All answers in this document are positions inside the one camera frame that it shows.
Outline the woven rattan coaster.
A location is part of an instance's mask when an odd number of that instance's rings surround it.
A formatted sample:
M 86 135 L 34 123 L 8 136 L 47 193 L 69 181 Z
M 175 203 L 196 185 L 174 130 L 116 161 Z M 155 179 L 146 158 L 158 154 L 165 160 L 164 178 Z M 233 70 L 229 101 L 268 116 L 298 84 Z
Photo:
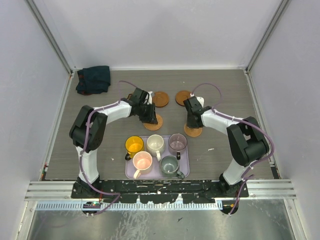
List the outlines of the woven rattan coaster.
M 163 118 L 157 113 L 156 120 L 157 120 L 157 124 L 143 123 L 143 126 L 149 131 L 157 131 L 163 125 Z
M 184 129 L 184 132 L 189 137 L 193 137 L 193 138 L 199 137 L 202 134 L 202 131 L 203 131 L 203 129 L 201 127 L 200 128 L 190 128 L 190 127 L 187 126 L 186 123 L 184 124 L 183 129 Z

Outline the brown wooden coaster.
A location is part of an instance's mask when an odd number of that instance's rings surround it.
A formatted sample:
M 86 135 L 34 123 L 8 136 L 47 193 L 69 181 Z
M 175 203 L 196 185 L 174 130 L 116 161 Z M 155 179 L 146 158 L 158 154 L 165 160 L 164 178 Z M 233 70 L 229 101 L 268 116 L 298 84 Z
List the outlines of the brown wooden coaster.
M 184 101 L 191 97 L 191 92 L 188 90 L 181 90 L 175 95 L 175 101 L 178 105 L 184 107 Z
M 155 92 L 154 96 L 152 97 L 152 102 L 158 108 L 165 107 L 169 103 L 169 100 L 169 95 L 163 91 Z

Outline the purple glass mug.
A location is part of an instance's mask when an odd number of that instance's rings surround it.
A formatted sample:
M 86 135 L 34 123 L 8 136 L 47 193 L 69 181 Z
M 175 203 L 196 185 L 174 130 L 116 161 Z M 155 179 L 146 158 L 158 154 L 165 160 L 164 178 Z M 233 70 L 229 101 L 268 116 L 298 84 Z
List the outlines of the purple glass mug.
M 168 139 L 168 150 L 177 158 L 181 159 L 182 153 L 187 149 L 187 138 L 181 133 L 174 133 Z

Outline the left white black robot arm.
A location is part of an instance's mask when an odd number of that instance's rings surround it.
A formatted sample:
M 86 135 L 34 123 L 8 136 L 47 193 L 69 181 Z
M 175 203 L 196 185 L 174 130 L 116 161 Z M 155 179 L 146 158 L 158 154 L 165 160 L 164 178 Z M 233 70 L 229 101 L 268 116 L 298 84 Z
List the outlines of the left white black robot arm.
M 115 103 L 101 107 L 84 105 L 80 109 L 69 131 L 69 137 L 78 154 L 79 174 L 76 182 L 88 198 L 95 198 L 99 194 L 115 195 L 101 190 L 97 167 L 98 148 L 104 139 L 106 126 L 131 116 L 137 116 L 142 123 L 157 124 L 153 95 L 152 91 L 137 87 L 128 97 Z

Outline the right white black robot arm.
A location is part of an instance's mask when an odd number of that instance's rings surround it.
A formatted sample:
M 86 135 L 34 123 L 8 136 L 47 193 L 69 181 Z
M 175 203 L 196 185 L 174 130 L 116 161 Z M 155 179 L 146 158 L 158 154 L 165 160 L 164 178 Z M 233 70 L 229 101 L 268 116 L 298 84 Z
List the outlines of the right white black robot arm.
M 231 197 L 249 169 L 270 151 L 266 134 L 252 116 L 237 118 L 210 106 L 203 107 L 196 96 L 183 103 L 187 111 L 187 127 L 211 128 L 227 136 L 232 160 L 220 175 L 218 187 L 223 196 Z

